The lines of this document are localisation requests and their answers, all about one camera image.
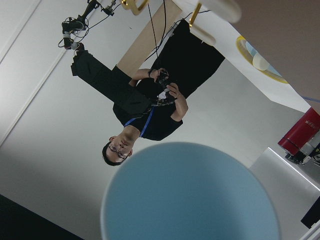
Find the light blue plastic cup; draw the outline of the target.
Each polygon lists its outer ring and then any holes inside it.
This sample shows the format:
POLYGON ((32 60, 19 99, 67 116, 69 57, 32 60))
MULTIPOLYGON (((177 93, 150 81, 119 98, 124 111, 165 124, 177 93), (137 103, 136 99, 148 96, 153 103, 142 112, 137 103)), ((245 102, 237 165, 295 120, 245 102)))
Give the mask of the light blue plastic cup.
POLYGON ((126 160, 100 212, 104 240, 278 240, 271 200, 256 177, 209 146, 157 144, 126 160))

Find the standing person with glasses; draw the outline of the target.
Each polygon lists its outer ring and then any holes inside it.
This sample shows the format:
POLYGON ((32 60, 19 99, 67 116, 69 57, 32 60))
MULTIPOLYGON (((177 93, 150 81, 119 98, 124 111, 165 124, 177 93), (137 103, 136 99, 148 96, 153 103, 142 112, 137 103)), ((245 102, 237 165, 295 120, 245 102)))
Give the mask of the standing person with glasses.
POLYGON ((123 129, 102 148, 110 166, 121 165, 133 153, 137 139, 161 141, 183 124, 187 98, 220 67, 225 57, 191 32, 182 19, 151 68, 132 77, 118 67, 109 69, 87 50, 73 58, 71 71, 113 102, 123 129))

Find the red cylindrical bottle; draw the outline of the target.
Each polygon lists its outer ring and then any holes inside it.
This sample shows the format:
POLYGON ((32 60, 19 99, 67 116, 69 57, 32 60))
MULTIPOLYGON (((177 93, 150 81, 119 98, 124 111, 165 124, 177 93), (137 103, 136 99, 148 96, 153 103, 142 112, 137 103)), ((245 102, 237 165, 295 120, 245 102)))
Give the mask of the red cylindrical bottle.
POLYGON ((280 139, 278 145, 291 155, 298 151, 320 130, 320 115, 310 107, 280 139))

